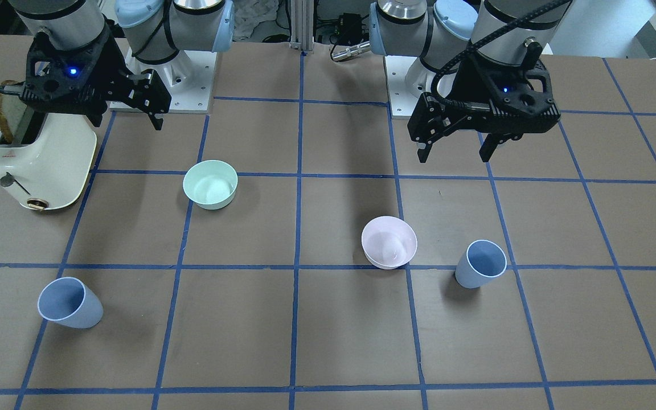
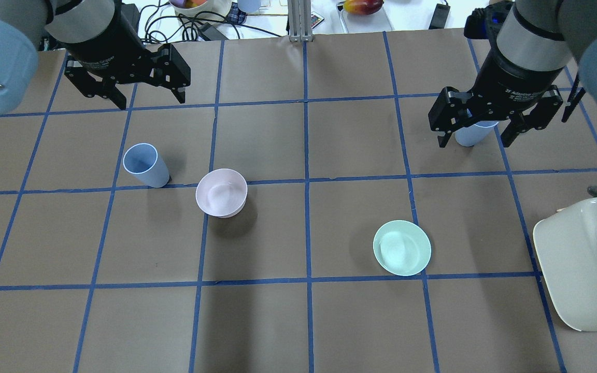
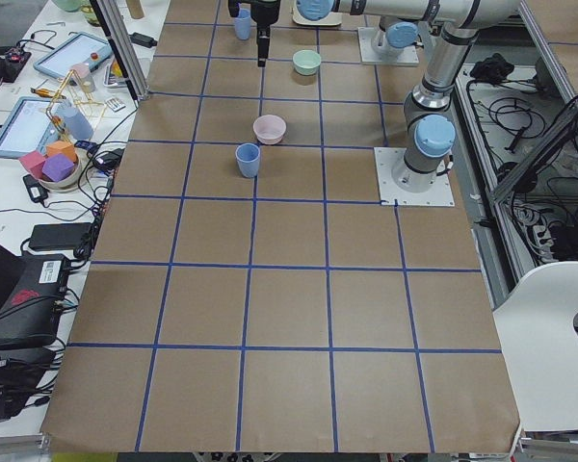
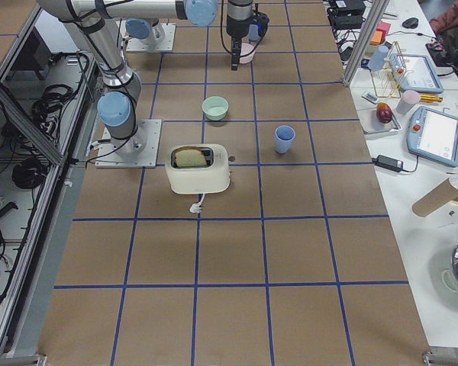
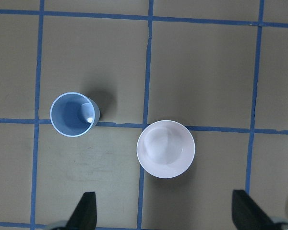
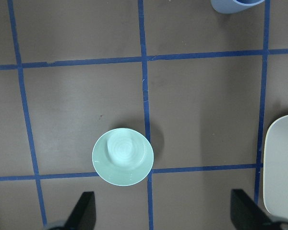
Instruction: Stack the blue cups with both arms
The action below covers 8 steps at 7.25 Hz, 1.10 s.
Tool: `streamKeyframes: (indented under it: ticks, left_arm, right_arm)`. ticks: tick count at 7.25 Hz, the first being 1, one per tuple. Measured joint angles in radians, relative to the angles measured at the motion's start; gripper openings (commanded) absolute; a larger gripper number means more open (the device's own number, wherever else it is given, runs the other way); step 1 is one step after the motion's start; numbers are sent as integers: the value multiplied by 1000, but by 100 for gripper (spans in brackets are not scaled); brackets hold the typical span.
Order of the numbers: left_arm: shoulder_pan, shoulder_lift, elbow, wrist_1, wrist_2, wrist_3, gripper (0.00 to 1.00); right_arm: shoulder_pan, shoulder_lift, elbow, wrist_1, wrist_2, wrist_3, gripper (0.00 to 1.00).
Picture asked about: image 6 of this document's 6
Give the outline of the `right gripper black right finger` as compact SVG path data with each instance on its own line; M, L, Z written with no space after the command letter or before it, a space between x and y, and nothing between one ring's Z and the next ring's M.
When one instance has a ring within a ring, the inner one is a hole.
M242 189L230 194L230 219L237 230L273 230L271 219Z

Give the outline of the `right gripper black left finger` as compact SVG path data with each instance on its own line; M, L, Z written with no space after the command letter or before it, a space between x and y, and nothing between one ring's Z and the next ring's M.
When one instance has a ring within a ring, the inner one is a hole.
M94 192L83 192L64 224L65 230L93 230L96 224Z

